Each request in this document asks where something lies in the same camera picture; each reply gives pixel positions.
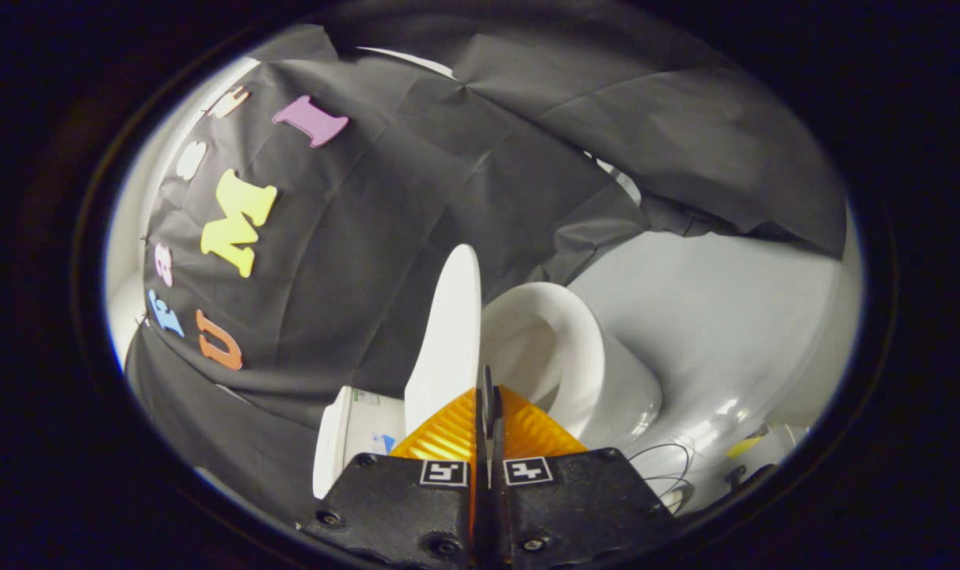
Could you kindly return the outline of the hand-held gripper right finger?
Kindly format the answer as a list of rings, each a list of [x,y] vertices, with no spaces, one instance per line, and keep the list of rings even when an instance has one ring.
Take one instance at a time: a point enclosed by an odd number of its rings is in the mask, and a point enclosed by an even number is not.
[[[672,537],[676,517],[613,447],[549,455],[564,435],[505,387],[490,390],[490,567],[578,569]]]

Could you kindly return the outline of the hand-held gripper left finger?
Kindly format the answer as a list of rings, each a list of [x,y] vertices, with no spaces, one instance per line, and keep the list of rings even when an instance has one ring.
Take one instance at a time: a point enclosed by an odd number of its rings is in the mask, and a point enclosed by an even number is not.
[[[361,452],[300,531],[389,569],[490,569],[491,371],[475,390],[475,458]]]

